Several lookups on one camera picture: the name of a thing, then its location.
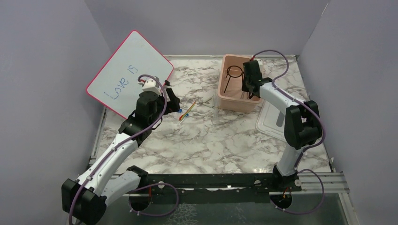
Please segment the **clay pipe triangle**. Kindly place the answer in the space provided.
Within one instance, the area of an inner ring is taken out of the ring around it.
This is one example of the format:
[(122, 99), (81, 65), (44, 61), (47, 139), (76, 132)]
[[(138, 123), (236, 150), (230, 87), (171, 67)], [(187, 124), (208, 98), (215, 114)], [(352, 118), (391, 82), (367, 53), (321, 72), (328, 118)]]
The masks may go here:
[(217, 107), (217, 97), (216, 94), (212, 94), (211, 96), (204, 97), (202, 99), (202, 105), (208, 107), (208, 108), (214, 108)]

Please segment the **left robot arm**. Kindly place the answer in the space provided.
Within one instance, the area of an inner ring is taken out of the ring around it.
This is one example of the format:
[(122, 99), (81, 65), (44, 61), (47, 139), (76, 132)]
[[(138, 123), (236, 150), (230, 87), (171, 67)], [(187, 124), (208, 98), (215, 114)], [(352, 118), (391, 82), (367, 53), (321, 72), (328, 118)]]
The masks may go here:
[(121, 163), (152, 133), (165, 114), (180, 110), (180, 99), (171, 87), (162, 94), (143, 91), (135, 111), (125, 120), (114, 140), (100, 158), (76, 180), (67, 179), (61, 187), (62, 208), (69, 214), (69, 224), (95, 225), (107, 207), (128, 192), (148, 189), (148, 173), (132, 166), (116, 179), (112, 176)]

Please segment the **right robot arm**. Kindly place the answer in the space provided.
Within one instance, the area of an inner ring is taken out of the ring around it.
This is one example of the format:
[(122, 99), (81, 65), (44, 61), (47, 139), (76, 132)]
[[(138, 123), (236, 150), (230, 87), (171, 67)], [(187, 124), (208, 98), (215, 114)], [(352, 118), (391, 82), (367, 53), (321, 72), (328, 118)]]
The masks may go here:
[(256, 60), (243, 63), (243, 71), (242, 91), (247, 92), (249, 98), (265, 100), (284, 115), (287, 146), (271, 177), (271, 186), (282, 191), (295, 180), (304, 152), (322, 137), (318, 105), (314, 101), (299, 100), (278, 88), (273, 79), (264, 78)]

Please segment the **pink plastic bin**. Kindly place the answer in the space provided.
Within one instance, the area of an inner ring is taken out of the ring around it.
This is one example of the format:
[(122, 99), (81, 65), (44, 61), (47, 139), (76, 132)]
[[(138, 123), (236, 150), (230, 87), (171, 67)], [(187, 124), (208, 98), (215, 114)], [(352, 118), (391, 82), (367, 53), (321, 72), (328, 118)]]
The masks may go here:
[(241, 90), (244, 77), (243, 63), (249, 60), (249, 56), (224, 55), (217, 89), (220, 109), (250, 113), (263, 102), (257, 97), (240, 99), (243, 92)]

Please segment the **white plastic bin lid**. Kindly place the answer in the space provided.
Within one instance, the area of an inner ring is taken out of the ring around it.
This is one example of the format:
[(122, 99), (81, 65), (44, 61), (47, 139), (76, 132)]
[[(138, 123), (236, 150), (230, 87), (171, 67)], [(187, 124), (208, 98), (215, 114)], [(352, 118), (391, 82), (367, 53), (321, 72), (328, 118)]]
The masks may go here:
[(285, 116), (275, 106), (264, 101), (255, 124), (256, 129), (263, 134), (285, 142), (284, 125)]

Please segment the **white board with pink frame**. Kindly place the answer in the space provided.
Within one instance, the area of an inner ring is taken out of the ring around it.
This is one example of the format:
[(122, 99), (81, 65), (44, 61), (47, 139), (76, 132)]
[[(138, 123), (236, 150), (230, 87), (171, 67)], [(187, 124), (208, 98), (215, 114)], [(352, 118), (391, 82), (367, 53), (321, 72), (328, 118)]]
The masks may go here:
[(119, 116), (127, 118), (135, 110), (142, 91), (138, 77), (151, 75), (165, 81), (173, 70), (172, 63), (133, 30), (95, 75), (86, 92)]

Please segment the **black metal base rail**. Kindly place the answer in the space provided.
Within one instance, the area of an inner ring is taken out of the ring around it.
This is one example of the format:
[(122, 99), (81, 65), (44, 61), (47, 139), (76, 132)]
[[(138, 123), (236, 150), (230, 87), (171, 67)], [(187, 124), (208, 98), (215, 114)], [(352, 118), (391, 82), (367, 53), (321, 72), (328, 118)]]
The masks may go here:
[(301, 191), (297, 175), (277, 178), (271, 173), (149, 174), (141, 180), (144, 190), (129, 191), (133, 205), (269, 203), (270, 195)]

